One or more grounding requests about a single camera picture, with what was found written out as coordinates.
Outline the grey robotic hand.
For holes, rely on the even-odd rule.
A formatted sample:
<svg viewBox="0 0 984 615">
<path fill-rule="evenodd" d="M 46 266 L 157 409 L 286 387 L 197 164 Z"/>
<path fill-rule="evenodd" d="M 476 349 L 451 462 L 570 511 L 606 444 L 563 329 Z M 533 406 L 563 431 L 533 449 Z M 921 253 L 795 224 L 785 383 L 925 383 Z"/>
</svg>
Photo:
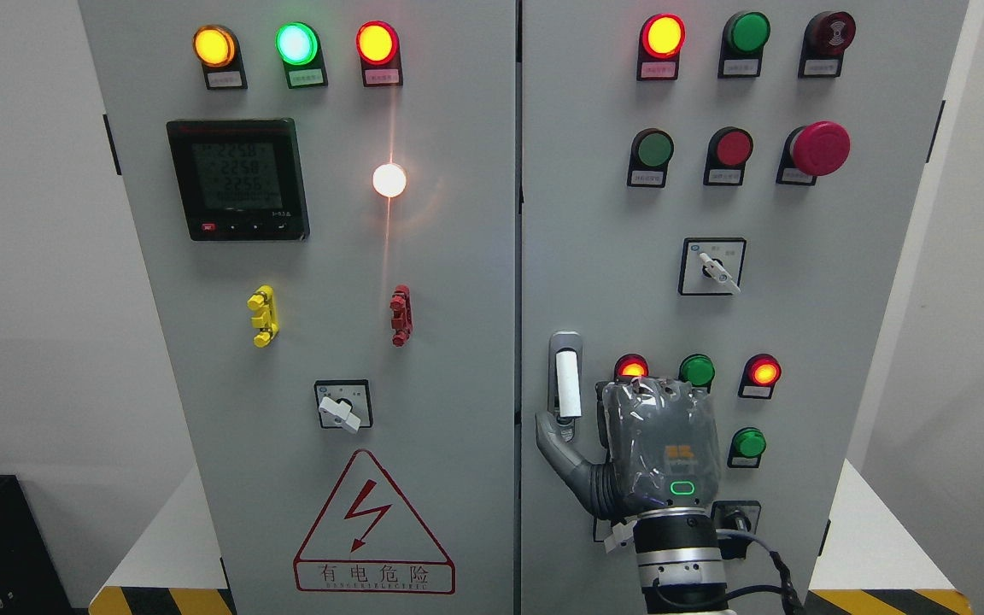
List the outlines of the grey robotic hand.
<svg viewBox="0 0 984 615">
<path fill-rule="evenodd" d="M 562 440 L 550 413 L 536 416 L 536 445 L 586 513 L 620 520 L 664 507 L 705 507 L 721 489 L 710 398 L 690 383 L 637 377 L 602 390 L 612 458 L 591 464 Z"/>
</svg>

